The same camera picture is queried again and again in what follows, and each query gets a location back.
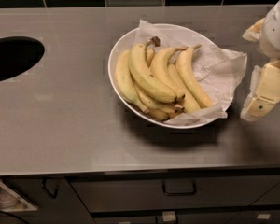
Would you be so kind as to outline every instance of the drawer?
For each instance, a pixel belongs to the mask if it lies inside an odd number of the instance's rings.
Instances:
[[[176,215],[178,224],[223,224],[228,223],[229,220],[237,215],[236,212],[229,213],[200,213],[200,214],[180,214]]]
[[[250,205],[280,175],[72,182],[91,213]]]
[[[257,200],[254,205],[280,204],[280,183]]]
[[[280,210],[244,211],[229,224],[280,224]]]
[[[156,224],[155,217],[104,217],[94,221],[97,224]]]

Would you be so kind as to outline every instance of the banana stem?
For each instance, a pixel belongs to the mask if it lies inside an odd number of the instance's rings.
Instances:
[[[175,49],[176,49],[176,51],[180,51],[180,50],[185,50],[187,48],[188,48],[187,46],[182,46],[182,47],[178,47],[178,48],[175,48]]]
[[[192,49],[196,50],[198,49],[202,44],[196,44],[195,46],[191,47]]]
[[[148,42],[146,42],[146,46],[148,47],[149,45],[153,44],[155,47],[160,46],[160,39],[157,36],[151,37]]]

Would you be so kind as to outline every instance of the cabinet door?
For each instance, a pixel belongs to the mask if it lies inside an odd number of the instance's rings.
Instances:
[[[97,224],[156,224],[155,217],[104,217],[96,218]]]
[[[237,213],[200,213],[177,215],[178,224],[224,224],[235,217]]]
[[[228,224],[280,224],[280,210],[244,211]]]
[[[42,179],[9,179],[6,183],[33,202],[37,211],[13,213],[28,221],[30,224],[89,224],[94,223],[91,215],[76,196],[65,179],[49,179],[46,188],[51,195],[57,189],[56,198],[50,197],[42,188]],[[0,214],[1,223],[20,223],[15,218]]]
[[[280,176],[72,182],[90,212],[250,205]]]
[[[254,205],[280,204],[280,183],[263,197],[257,200]]]

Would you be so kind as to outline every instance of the banana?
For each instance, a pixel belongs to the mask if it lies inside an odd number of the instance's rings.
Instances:
[[[169,119],[169,115],[159,109],[149,109],[148,115],[157,121],[166,121]]]
[[[180,115],[183,113],[183,111],[177,111],[175,113],[168,113],[169,119],[174,119],[176,116]]]
[[[150,67],[151,61],[155,55],[154,49],[147,49],[147,66]]]
[[[134,82],[134,87],[137,90],[140,101],[145,106],[147,106],[149,109],[159,109],[159,110],[161,110],[163,112],[166,112],[166,113],[174,113],[177,110],[183,108],[181,105],[178,105],[178,104],[163,103],[163,102],[160,102],[160,101],[157,101],[157,100],[153,99],[152,97],[147,95],[143,91],[143,89],[136,82]]]
[[[214,104],[203,87],[198,83],[192,70],[192,58],[194,50],[200,46],[201,45],[196,45],[181,51],[176,58],[175,67],[181,80],[193,95],[200,108],[207,108]]]
[[[175,68],[175,65],[173,63],[168,64],[168,71],[172,79],[176,82],[176,84],[185,92],[185,98],[179,103],[184,107],[185,113],[191,113],[193,111],[199,110],[200,107],[197,103],[197,101],[194,99],[194,97],[191,95],[191,93],[188,91],[186,86],[184,85],[183,81],[180,79],[179,74],[177,73],[177,70]]]
[[[128,50],[124,50],[117,60],[114,75],[115,84],[118,88],[120,96],[125,101],[136,105],[142,112],[147,113],[149,109],[140,101],[137,91],[133,85],[128,64],[129,53],[130,52]]]
[[[180,89],[176,82],[171,78],[168,72],[168,62],[180,50],[187,47],[172,48],[167,47],[158,51],[151,61],[151,74],[163,84],[169,86],[176,94],[176,100],[180,101],[185,97],[185,92]]]
[[[146,44],[136,44],[130,49],[129,68],[135,82],[154,99],[171,103],[176,99],[175,92],[158,81],[149,71],[146,61],[147,46],[154,43],[150,39]]]

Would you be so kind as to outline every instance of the drawer handle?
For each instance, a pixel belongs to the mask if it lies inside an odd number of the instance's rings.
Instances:
[[[46,187],[47,184],[47,179],[43,178],[43,182],[41,184],[42,189],[45,191],[45,193],[51,198],[51,199],[56,199],[57,194],[58,194],[58,189],[54,190],[54,193],[52,194]]]
[[[197,187],[196,183],[192,182],[193,186],[193,191],[188,191],[188,192],[168,192],[166,189],[166,182],[165,180],[162,180],[162,192],[166,196],[194,196],[197,193]]]

